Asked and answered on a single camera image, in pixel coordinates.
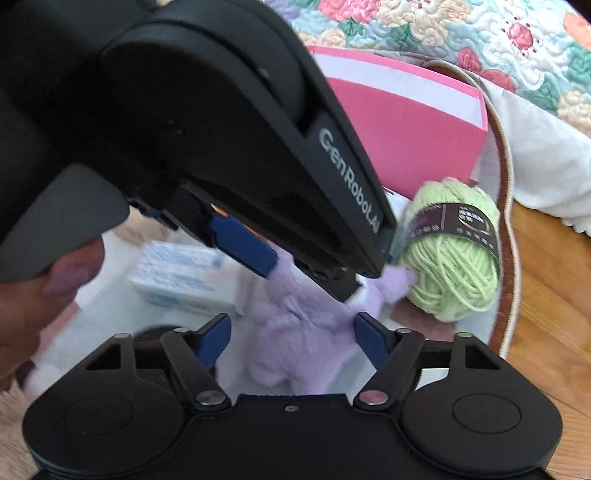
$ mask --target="white tissue box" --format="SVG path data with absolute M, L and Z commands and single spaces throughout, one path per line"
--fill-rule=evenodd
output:
M 150 242 L 129 281 L 151 303 L 213 317 L 244 315 L 255 276 L 204 245 Z

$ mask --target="purple plush toy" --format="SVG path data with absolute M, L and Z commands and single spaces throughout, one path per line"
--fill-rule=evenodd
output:
M 384 303 L 403 298 L 417 281 L 414 272 L 386 266 L 376 280 L 364 285 L 346 302 L 327 294 L 275 247 L 277 266 L 265 280 L 265 294 L 253 298 L 255 323 L 247 349 L 246 367 L 267 387 L 289 380 L 295 395 L 325 393 L 343 363 L 359 348 L 353 318 L 359 312 L 377 317 Z

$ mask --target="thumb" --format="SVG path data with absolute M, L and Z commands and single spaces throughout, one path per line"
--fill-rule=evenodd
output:
M 76 291 L 100 271 L 105 257 L 101 238 L 61 257 L 33 280 L 0 285 L 0 344 L 21 345 L 49 325 Z

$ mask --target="fingernail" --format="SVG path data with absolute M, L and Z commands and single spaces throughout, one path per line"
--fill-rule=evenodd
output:
M 54 299 L 66 297 L 85 285 L 88 282 L 88 277 L 87 269 L 79 265 L 70 265 L 62 270 L 52 272 L 41 292 Z

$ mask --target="yarn label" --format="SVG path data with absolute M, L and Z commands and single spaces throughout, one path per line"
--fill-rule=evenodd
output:
M 500 271 L 495 227 L 482 210 L 465 203 L 434 203 L 418 212 L 411 222 L 411 239 L 436 233 L 461 236 L 486 248 Z

